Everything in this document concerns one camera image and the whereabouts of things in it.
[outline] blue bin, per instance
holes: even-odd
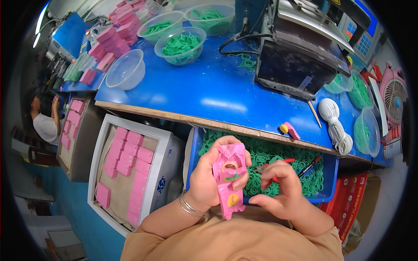
[[[191,146],[189,169],[187,170],[187,183],[186,189],[190,188],[190,175],[197,166],[200,156],[198,155],[199,150],[203,145],[203,129],[194,128],[193,130],[193,142]],[[324,154],[322,156],[324,162],[324,189],[319,191],[318,194],[306,197],[311,203],[322,203],[331,201],[334,196],[335,182],[337,180],[338,162],[337,156]],[[244,197],[244,203],[248,204],[250,197]]]

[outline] wooden stick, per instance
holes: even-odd
[[[316,121],[319,124],[319,127],[322,128],[321,123],[320,123],[320,121],[318,119],[318,115],[316,115],[315,109],[312,107],[311,101],[308,101],[308,104],[309,104],[309,107],[311,108],[311,111],[313,112],[313,115],[315,116]]]

